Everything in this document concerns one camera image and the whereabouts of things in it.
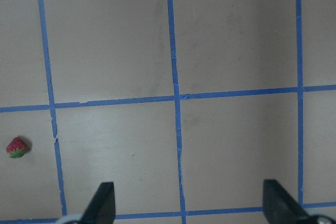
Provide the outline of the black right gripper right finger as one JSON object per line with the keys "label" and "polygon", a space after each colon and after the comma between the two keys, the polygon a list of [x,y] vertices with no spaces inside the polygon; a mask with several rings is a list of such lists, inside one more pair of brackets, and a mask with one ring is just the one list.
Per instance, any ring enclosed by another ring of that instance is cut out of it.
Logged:
{"label": "black right gripper right finger", "polygon": [[307,213],[275,179],[265,179],[262,188],[263,214],[269,224],[335,223],[326,215]]}

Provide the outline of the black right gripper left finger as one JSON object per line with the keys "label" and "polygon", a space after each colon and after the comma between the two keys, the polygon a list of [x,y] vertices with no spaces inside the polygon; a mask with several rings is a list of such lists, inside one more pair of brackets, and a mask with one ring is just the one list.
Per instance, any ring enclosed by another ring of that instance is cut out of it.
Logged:
{"label": "black right gripper left finger", "polygon": [[116,216],[113,182],[103,182],[85,209],[80,223],[113,224]]}

